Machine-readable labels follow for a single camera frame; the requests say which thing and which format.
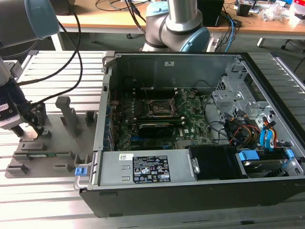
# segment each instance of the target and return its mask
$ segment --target barcode sticker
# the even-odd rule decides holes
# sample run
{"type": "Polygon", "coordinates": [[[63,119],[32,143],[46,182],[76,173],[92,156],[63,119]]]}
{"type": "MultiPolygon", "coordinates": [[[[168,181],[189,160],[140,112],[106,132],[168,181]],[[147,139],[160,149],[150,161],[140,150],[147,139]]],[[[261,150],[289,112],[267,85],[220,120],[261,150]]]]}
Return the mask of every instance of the barcode sticker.
{"type": "Polygon", "coordinates": [[[119,160],[120,161],[132,161],[133,154],[120,154],[119,160]]]}

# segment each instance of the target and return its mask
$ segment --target blue latch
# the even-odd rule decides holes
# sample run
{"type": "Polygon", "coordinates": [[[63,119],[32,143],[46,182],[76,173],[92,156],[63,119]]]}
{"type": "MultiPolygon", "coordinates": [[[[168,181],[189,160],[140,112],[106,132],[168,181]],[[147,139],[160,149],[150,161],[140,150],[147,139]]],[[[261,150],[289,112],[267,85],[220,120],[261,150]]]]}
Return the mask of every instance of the blue latch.
{"type": "Polygon", "coordinates": [[[87,167],[78,167],[75,169],[75,175],[84,177],[87,175],[88,168],[87,167]]]}
{"type": "Polygon", "coordinates": [[[291,159],[295,156],[295,154],[292,152],[291,149],[286,150],[286,154],[289,157],[289,159],[291,159]]]}
{"type": "Polygon", "coordinates": [[[259,160],[259,156],[255,150],[243,150],[238,153],[241,161],[246,160],[259,160]]]}

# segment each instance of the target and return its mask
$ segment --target floor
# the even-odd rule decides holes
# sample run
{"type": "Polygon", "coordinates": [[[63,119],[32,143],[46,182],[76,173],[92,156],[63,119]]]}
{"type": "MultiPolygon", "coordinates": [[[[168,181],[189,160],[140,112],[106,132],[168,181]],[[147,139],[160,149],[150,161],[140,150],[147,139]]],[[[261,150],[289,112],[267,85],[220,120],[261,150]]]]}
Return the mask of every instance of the floor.
{"type": "MultiPolygon", "coordinates": [[[[77,40],[77,34],[72,33],[72,38],[77,40]]],[[[126,34],[96,34],[97,42],[92,43],[88,33],[82,34],[81,50],[115,50],[115,51],[138,51],[144,44],[145,37],[141,34],[132,34],[132,39],[127,39],[126,34]]],[[[67,37],[63,34],[62,39],[66,50],[73,50],[72,44],[69,42],[67,37]]],[[[229,52],[275,52],[282,60],[294,70],[305,54],[302,51],[305,49],[305,42],[295,41],[291,44],[287,44],[286,50],[280,49],[285,40],[280,39],[267,39],[264,46],[259,48],[256,46],[257,39],[243,39],[237,38],[232,43],[229,52]]],[[[0,55],[12,55],[15,53],[22,52],[31,46],[31,43],[22,44],[14,47],[7,48],[6,50],[0,50],[0,55]]],[[[54,50],[52,41],[50,39],[45,39],[40,41],[36,49],[39,50],[54,50]]],[[[25,56],[17,58],[19,61],[23,61],[25,56]]],[[[305,80],[305,62],[298,68],[296,72],[297,76],[301,80],[305,80]]]]}

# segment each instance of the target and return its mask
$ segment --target black box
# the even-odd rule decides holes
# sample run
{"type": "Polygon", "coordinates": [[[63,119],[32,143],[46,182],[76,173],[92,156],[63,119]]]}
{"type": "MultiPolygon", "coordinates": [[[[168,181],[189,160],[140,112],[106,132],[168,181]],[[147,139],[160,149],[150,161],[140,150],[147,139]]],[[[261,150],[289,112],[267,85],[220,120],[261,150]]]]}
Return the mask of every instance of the black box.
{"type": "Polygon", "coordinates": [[[224,0],[198,0],[197,7],[203,16],[203,26],[217,27],[224,0]]]}

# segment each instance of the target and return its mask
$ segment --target white label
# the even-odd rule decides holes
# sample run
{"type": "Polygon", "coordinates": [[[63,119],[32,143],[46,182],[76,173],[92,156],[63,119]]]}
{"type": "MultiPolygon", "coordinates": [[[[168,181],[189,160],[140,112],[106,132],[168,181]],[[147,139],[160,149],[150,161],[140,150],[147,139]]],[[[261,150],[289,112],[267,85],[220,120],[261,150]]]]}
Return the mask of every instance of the white label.
{"type": "Polygon", "coordinates": [[[133,154],[120,154],[119,160],[120,161],[132,161],[133,154]]]}
{"type": "Polygon", "coordinates": [[[165,67],[174,67],[175,65],[175,62],[174,61],[167,61],[165,62],[164,66],[165,67]]]}

